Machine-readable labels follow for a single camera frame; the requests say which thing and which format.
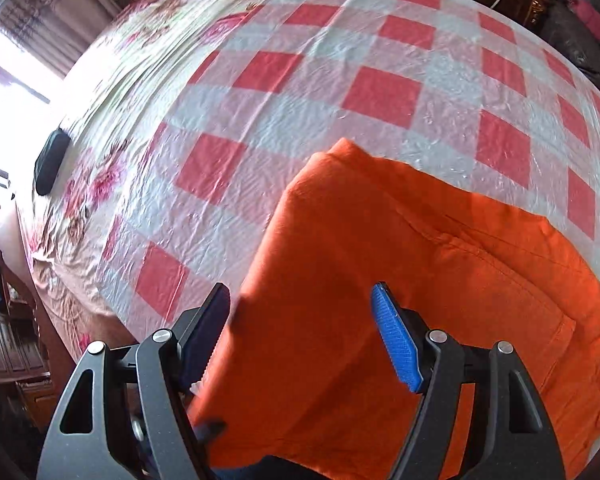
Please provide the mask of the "wooden cabinet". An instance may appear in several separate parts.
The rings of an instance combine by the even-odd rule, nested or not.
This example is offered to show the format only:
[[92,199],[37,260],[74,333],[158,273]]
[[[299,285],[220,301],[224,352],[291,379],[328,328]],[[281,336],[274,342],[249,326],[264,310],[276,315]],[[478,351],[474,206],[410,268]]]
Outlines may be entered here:
[[0,393],[44,431],[58,395],[30,302],[18,297],[14,281],[0,259]]

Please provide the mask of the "small black device on bed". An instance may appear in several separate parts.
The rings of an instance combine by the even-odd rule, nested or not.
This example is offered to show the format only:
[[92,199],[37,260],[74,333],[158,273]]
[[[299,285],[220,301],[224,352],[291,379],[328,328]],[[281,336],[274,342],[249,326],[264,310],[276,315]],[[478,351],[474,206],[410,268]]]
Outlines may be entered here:
[[52,192],[71,138],[65,130],[55,129],[47,138],[34,163],[34,190],[39,196]]

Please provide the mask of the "floral bed sheet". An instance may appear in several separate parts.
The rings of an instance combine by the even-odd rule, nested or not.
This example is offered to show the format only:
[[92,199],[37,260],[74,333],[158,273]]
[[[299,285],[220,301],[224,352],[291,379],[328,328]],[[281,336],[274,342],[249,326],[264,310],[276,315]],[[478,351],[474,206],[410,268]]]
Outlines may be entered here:
[[50,194],[20,178],[16,204],[41,330],[77,359],[95,339],[131,340],[125,310],[98,290],[126,194],[197,62],[264,0],[138,0],[95,40],[62,83],[52,123],[70,136]]

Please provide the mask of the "red white checkered bed cover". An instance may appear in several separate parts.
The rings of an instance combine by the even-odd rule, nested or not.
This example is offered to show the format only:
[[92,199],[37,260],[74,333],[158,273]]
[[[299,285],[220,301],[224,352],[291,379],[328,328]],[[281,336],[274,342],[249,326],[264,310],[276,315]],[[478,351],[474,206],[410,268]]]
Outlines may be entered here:
[[286,185],[342,138],[539,214],[600,279],[600,92],[468,0],[219,0],[161,21],[114,109],[99,287],[143,336],[238,286]]

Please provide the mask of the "patterned window curtain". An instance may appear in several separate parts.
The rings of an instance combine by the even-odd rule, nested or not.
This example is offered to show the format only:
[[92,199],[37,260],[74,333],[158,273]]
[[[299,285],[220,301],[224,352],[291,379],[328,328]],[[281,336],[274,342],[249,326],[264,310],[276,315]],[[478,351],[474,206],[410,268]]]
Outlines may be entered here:
[[120,12],[116,0],[5,0],[0,32],[64,78]]

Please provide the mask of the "magenta bolster cushion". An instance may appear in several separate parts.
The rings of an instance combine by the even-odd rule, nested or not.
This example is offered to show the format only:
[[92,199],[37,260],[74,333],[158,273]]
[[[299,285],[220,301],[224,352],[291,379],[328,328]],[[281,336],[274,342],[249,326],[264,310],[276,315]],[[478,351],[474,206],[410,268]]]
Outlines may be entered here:
[[588,0],[568,0],[568,8],[600,42],[600,12]]

